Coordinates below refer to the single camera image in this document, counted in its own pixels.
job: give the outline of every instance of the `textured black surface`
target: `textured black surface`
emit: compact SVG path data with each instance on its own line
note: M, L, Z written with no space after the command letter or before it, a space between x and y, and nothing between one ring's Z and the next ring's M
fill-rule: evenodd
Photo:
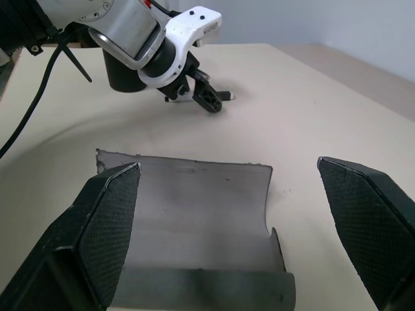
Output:
M80 240L79 254L102 306L111 304L130 244L138 179L113 180Z
M99 211L107 187L111 189L117 178L132 175L137 190L139 173L137 164L123 165L91 178L72 206L48 227L1 293L0 310L101 310L105 301L96 294L101 289L94 287L100 284L88 279L88 271L76 259L77 246L94 211ZM110 259L102 258L98 267L111 264Z
M382 172L331 158L321 158L318 168L340 240L383 310L413 277L415 203Z

